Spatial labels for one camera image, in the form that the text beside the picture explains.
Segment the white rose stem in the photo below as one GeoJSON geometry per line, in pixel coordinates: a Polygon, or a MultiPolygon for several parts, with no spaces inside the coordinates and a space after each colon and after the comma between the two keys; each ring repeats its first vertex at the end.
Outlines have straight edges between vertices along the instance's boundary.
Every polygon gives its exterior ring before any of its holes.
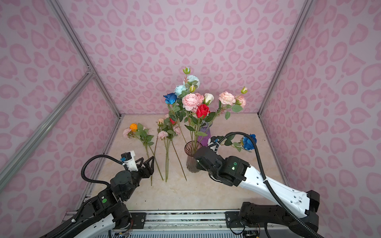
{"type": "Polygon", "coordinates": [[[207,106],[209,106],[214,100],[214,96],[210,93],[205,93],[204,94],[204,100],[203,103],[207,106]]]}

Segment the light blue rose stem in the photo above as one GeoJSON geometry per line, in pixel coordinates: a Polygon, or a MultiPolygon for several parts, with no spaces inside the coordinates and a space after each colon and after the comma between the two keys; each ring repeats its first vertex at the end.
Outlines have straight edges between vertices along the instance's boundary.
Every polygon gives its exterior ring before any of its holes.
{"type": "Polygon", "coordinates": [[[183,69],[185,75],[183,83],[175,87],[175,95],[178,97],[184,97],[186,94],[195,92],[200,87],[200,80],[197,76],[191,75],[191,69],[185,67],[183,69]]]}

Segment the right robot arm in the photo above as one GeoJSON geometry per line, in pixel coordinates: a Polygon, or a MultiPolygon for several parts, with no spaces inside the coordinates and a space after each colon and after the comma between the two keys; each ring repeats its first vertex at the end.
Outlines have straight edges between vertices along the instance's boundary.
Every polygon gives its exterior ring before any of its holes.
{"type": "Polygon", "coordinates": [[[304,238],[318,238],[320,194],[314,190],[299,191],[271,178],[236,157],[222,158],[211,148],[201,147],[194,155],[197,167],[224,185],[253,191],[274,202],[274,205],[242,204],[239,219],[245,226],[278,224],[304,238]]]}

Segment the maroon grey glass vase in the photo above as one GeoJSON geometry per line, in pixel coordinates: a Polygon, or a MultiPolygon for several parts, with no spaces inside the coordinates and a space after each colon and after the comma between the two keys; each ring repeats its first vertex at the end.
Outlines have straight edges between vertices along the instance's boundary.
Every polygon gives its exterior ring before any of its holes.
{"type": "Polygon", "coordinates": [[[198,173],[200,171],[200,169],[197,168],[198,162],[193,156],[201,147],[202,145],[199,142],[195,141],[190,141],[185,145],[185,153],[188,156],[186,166],[191,173],[198,173]]]}

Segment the large pink peony stem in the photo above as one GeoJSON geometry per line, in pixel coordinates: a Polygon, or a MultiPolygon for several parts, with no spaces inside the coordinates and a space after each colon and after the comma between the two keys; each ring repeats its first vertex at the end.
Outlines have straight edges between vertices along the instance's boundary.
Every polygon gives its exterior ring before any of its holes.
{"type": "Polygon", "coordinates": [[[186,111],[196,113],[198,106],[203,103],[204,96],[199,93],[190,93],[182,98],[183,108],[186,111]]]}

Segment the single red rose stem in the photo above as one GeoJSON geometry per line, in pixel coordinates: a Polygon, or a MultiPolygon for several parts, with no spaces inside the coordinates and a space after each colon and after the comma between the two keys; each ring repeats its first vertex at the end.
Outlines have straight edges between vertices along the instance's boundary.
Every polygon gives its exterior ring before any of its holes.
{"type": "Polygon", "coordinates": [[[191,140],[199,142],[202,146],[207,145],[207,140],[211,137],[212,123],[206,120],[210,113],[210,108],[205,104],[198,106],[196,113],[187,111],[186,128],[190,131],[191,140]]]}

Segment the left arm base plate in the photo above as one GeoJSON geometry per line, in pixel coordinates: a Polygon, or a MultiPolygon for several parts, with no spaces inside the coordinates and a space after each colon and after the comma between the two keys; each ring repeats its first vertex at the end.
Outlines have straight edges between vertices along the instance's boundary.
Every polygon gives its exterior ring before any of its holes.
{"type": "Polygon", "coordinates": [[[147,213],[146,212],[131,212],[131,224],[130,229],[144,229],[145,220],[147,213]]]}

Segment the dark blue rose stem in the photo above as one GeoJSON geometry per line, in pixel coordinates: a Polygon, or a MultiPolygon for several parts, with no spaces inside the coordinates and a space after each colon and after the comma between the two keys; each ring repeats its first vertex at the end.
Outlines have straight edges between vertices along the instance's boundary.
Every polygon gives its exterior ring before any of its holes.
{"type": "Polygon", "coordinates": [[[208,145],[211,147],[215,145],[215,148],[219,146],[230,146],[235,148],[238,152],[255,150],[257,139],[255,134],[245,134],[238,132],[230,132],[225,136],[212,136],[208,145]],[[236,136],[241,136],[240,141],[234,141],[236,136]]]}

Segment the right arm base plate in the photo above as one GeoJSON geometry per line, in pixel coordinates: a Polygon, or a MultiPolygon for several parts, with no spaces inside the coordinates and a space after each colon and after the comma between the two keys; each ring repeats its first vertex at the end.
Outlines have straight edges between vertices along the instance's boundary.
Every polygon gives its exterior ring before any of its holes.
{"type": "Polygon", "coordinates": [[[226,211],[225,222],[227,228],[244,228],[245,225],[242,222],[241,217],[239,216],[239,211],[226,211]]]}

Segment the pink rose stem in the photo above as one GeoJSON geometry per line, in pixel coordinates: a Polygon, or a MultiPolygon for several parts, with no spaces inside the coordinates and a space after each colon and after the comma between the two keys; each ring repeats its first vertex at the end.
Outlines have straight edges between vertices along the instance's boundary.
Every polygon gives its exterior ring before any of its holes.
{"type": "Polygon", "coordinates": [[[248,88],[243,87],[238,95],[225,91],[218,96],[218,108],[215,112],[211,112],[207,117],[208,123],[213,123],[216,118],[223,115],[225,120],[231,117],[231,113],[242,112],[246,106],[245,94],[248,93],[248,88]]]}

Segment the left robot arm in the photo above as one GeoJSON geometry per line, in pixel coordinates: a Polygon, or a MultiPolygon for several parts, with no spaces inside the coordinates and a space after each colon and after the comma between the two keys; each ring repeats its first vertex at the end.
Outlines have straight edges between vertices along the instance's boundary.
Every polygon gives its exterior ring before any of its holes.
{"type": "Polygon", "coordinates": [[[76,213],[58,227],[45,234],[46,238],[92,238],[113,229],[129,229],[133,218],[125,205],[142,179],[154,173],[155,157],[148,160],[134,160],[132,153],[127,152],[117,160],[109,155],[95,155],[83,165],[81,177],[89,183],[105,185],[105,189],[96,196],[83,202],[76,213]],[[86,176],[87,166],[98,158],[106,158],[124,166],[110,182],[90,179],[86,176]]]}

